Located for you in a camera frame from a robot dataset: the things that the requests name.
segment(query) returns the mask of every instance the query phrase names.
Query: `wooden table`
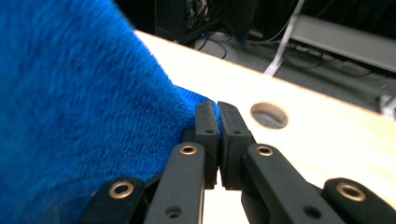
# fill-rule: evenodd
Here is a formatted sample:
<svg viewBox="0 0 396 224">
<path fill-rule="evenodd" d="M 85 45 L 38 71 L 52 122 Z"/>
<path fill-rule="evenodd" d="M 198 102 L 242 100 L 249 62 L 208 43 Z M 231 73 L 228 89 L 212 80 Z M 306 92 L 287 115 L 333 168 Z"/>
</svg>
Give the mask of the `wooden table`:
<svg viewBox="0 0 396 224">
<path fill-rule="evenodd" d="M 375 112 L 265 76 L 196 50 L 136 32 L 174 84 L 238 107 L 258 143 L 278 148 L 310 183 L 358 181 L 396 208 L 396 122 Z M 267 103 L 288 117 L 283 129 L 260 125 L 251 107 Z M 204 223 L 248 223 L 240 192 L 205 191 Z"/>
</svg>

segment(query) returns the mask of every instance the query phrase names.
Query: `blue cloth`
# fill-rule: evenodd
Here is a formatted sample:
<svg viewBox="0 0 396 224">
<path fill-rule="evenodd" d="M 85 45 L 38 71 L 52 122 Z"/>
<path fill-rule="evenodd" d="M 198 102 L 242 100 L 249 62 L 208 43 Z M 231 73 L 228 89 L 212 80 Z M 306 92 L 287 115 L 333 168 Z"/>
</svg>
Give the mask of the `blue cloth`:
<svg viewBox="0 0 396 224">
<path fill-rule="evenodd" d="M 0 0 L 0 222 L 73 223 L 107 180 L 160 172 L 206 98 L 111 0 Z"/>
</svg>

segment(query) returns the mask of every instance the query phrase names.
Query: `table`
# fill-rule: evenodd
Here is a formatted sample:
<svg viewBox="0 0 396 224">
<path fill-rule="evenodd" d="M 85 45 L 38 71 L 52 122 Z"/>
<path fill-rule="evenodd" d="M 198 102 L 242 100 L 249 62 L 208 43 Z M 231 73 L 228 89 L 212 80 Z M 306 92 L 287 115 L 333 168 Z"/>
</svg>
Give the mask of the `table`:
<svg viewBox="0 0 396 224">
<path fill-rule="evenodd" d="M 278 148 L 310 183 L 358 181 L 396 208 L 396 122 L 332 97 L 135 31 L 174 84 L 238 107 L 258 143 Z M 280 108 L 283 129 L 260 125 L 255 104 Z M 240 192 L 205 191 L 204 223 L 248 223 Z"/>
</svg>

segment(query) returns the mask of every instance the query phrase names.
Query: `dark floor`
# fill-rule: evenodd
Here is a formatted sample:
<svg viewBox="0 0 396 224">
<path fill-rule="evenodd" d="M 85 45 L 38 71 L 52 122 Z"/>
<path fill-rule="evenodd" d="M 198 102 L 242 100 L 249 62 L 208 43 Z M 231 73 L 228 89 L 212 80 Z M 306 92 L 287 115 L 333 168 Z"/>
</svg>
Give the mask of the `dark floor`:
<svg viewBox="0 0 396 224">
<path fill-rule="evenodd" d="M 264 72 L 273 60 L 277 43 L 244 47 L 235 38 L 215 32 L 195 42 L 202 52 Z M 344 62 L 317 50 L 289 45 L 276 77 L 318 91 L 353 105 L 378 111 L 378 97 L 396 94 L 396 78 L 374 73 L 354 63 Z"/>
</svg>

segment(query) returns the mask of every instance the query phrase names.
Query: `terry cloth texture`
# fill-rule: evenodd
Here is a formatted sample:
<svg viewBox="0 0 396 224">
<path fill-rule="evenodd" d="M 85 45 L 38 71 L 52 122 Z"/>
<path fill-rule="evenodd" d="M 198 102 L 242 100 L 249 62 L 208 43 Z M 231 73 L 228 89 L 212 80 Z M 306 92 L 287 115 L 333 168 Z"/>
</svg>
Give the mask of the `terry cloth texture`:
<svg viewBox="0 0 396 224">
<path fill-rule="evenodd" d="M 0 222 L 75 223 L 109 179 L 160 172 L 207 99 L 111 0 L 0 0 Z"/>
</svg>

